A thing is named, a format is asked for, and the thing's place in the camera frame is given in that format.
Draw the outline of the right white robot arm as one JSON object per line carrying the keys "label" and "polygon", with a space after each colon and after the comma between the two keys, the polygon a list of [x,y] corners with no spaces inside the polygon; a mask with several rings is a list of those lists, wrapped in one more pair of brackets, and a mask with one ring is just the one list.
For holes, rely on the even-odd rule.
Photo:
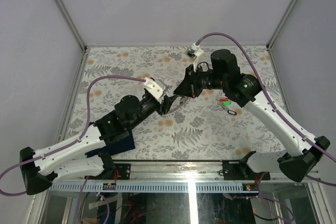
{"label": "right white robot arm", "polygon": [[271,98],[255,76],[241,73],[236,56],[229,50],[211,53],[212,66],[206,71],[200,66],[203,51],[198,46],[192,45],[186,54],[193,63],[185,69],[183,81],[173,92],[175,95],[197,98],[203,90],[222,90],[229,100],[259,119],[285,147],[281,152],[249,152],[240,160],[240,175],[251,179],[257,173],[282,172],[298,183],[307,178],[330,141],[301,127]]}

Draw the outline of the silver keyring holder with rings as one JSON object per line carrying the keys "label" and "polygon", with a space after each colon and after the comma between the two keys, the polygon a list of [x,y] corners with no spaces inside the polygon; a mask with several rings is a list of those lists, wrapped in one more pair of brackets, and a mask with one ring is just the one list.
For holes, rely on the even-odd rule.
{"label": "silver keyring holder with rings", "polygon": [[190,99],[189,97],[177,97],[167,114],[174,114],[180,109],[183,109],[189,103]]}

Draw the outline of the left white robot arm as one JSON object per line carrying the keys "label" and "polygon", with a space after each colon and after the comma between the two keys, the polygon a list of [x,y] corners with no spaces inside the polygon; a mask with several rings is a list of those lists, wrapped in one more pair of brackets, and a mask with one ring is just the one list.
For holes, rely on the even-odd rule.
{"label": "left white robot arm", "polygon": [[19,160],[26,194],[41,193],[64,179],[85,176],[111,178],[115,165],[107,149],[127,138],[154,112],[160,115],[168,113],[176,99],[176,95],[164,96],[159,102],[148,92],[141,100],[126,95],[112,112],[91,122],[85,133],[43,149],[22,149]]}

